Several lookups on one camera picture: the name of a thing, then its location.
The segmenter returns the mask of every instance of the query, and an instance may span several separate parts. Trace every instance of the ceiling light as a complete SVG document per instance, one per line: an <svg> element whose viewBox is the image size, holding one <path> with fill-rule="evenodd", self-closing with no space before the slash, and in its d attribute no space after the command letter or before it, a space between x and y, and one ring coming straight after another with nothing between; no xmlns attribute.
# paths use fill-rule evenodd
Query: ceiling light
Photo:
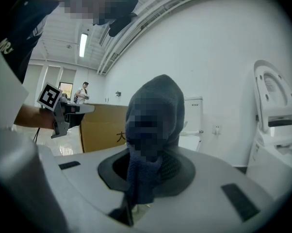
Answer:
<svg viewBox="0 0 292 233"><path fill-rule="evenodd" d="M80 46L79 46L79 56L84 57L84 51L86 49L88 35L86 33L81 34Z"/></svg>

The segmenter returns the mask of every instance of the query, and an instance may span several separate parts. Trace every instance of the wall switch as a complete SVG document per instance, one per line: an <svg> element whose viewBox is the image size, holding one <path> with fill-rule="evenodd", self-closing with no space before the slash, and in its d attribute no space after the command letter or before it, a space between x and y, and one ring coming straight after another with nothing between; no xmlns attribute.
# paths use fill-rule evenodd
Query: wall switch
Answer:
<svg viewBox="0 0 292 233"><path fill-rule="evenodd" d="M216 125L214 124L212 127L212 134L214 134L214 135L222 134L222 126L218 125L218 124L216 124Z"/></svg>

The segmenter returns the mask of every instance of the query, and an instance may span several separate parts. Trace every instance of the gray towel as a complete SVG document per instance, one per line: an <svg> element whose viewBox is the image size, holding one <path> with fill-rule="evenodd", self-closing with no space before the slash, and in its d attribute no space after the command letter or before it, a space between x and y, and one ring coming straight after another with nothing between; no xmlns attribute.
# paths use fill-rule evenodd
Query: gray towel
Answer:
<svg viewBox="0 0 292 233"><path fill-rule="evenodd" d="M128 196L132 204L153 202L153 188L161 183L158 171L162 150L178 146L184 114L183 93L167 75L147 82L131 98L126 139L130 151Z"/></svg>

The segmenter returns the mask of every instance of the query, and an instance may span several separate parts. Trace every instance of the toilet tank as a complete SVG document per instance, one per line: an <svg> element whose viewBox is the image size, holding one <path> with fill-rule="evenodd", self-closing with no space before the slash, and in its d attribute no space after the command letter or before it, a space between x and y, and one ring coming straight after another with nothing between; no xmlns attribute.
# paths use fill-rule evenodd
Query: toilet tank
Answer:
<svg viewBox="0 0 292 233"><path fill-rule="evenodd" d="M202 97L185 97L185 120L182 132L199 132L202 129Z"/></svg>

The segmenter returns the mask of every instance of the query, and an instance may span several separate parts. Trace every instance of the cardboard box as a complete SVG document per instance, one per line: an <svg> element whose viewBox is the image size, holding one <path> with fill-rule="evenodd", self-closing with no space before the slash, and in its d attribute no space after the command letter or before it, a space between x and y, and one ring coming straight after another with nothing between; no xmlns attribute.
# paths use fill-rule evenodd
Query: cardboard box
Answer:
<svg viewBox="0 0 292 233"><path fill-rule="evenodd" d="M91 104L95 111L87 113L80 124L83 152L109 149L126 143L127 106Z"/></svg>

